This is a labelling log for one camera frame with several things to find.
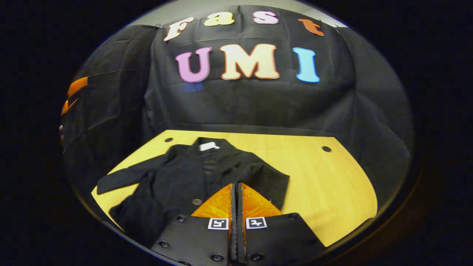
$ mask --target black jacket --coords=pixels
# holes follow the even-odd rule
[[[220,149],[199,151],[215,142]],[[251,152],[224,139],[198,138],[192,145],[174,145],[166,154],[101,178],[97,194],[140,183],[135,192],[110,210],[110,215],[137,242],[151,246],[174,215],[192,214],[230,183],[243,182],[281,208],[289,176]]]

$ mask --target white label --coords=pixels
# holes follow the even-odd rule
[[[220,149],[220,147],[217,147],[215,145],[215,142],[209,142],[209,143],[206,143],[206,144],[199,145],[199,150],[200,151],[206,151],[206,150],[210,150],[212,148]]]
[[[266,219],[264,217],[255,217],[246,219],[246,229],[267,228]]]
[[[211,230],[228,230],[228,218],[210,218],[207,229]]]

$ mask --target wooden table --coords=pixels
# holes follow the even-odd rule
[[[166,130],[110,173],[164,154],[172,145],[192,145],[198,137],[226,139],[237,149],[253,152],[289,175],[281,211],[299,213],[325,246],[376,215],[377,200],[371,182],[356,160],[333,137]],[[331,151],[322,150],[323,146],[330,147]],[[110,217],[110,208],[133,194],[137,186],[134,184],[101,195],[97,195],[95,187],[92,196]]]

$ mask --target shirt button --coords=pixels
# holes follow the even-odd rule
[[[192,204],[194,204],[194,205],[201,205],[201,204],[202,204],[202,200],[200,200],[200,199],[193,199],[193,200],[192,200]]]

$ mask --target wrinkled fabric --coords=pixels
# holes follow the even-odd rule
[[[232,12],[234,23],[207,27],[207,16]],[[279,23],[253,21],[271,11]],[[188,17],[180,35],[164,41],[169,25]],[[315,35],[298,19],[317,23]],[[254,74],[224,80],[223,45],[239,44],[250,54],[273,44],[280,77]],[[179,75],[175,57],[211,47],[210,74],[196,83]],[[318,83],[297,79],[292,48],[312,50]],[[336,138],[361,165],[375,189],[378,208],[397,193],[411,161],[413,125],[396,73],[373,46],[346,27],[332,27],[292,11],[264,6],[224,6],[182,14],[162,28],[128,26],[87,60],[75,80],[90,85],[62,118],[66,170],[73,185],[89,194],[99,178],[165,129],[322,136]]]
[[[199,145],[208,142],[220,148],[199,151]],[[209,154],[215,162],[205,173]],[[190,215],[197,210],[193,199],[205,202],[228,184],[240,182],[282,208],[289,176],[251,152],[211,138],[198,138],[193,145],[174,145],[166,154],[107,175],[97,182],[97,194],[139,183],[135,192],[109,213],[128,236],[152,246],[173,215]]]

